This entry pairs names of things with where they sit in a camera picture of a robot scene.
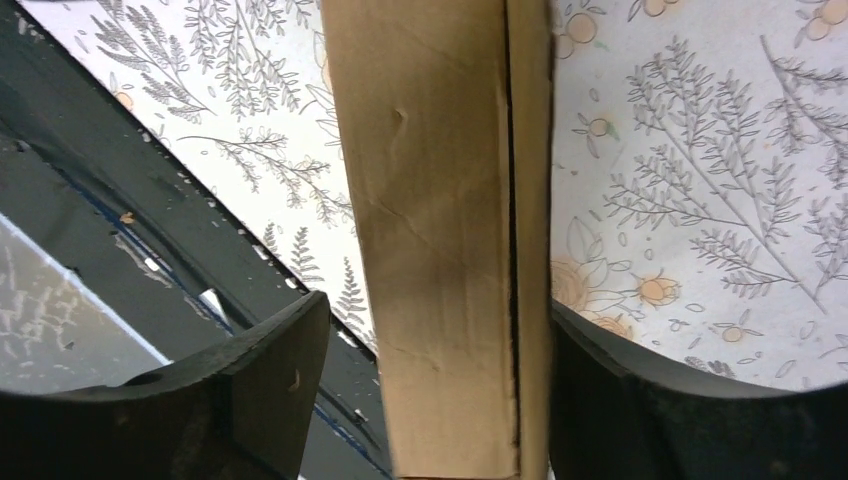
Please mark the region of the cardboard box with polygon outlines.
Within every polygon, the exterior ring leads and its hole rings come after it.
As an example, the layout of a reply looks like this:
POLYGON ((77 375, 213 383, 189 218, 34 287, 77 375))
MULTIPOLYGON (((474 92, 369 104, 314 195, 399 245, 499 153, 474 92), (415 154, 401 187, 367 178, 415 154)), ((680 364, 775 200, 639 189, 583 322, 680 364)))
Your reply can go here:
POLYGON ((327 1, 400 479, 548 475, 546 1, 327 1))

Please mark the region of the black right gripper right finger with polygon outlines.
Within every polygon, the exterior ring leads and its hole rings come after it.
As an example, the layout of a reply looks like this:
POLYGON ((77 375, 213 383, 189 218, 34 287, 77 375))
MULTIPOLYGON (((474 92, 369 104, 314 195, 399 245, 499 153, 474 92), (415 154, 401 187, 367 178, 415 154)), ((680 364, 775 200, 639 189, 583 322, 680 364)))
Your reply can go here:
POLYGON ((668 359, 561 304, 549 457, 559 479, 843 479, 847 388, 772 389, 668 359))

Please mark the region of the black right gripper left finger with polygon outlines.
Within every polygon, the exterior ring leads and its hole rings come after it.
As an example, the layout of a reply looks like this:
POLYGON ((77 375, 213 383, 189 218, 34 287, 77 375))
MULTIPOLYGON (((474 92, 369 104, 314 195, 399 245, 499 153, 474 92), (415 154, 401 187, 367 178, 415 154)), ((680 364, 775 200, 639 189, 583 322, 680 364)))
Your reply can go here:
POLYGON ((311 292, 117 387, 1 396, 5 479, 294 479, 330 330, 311 292))

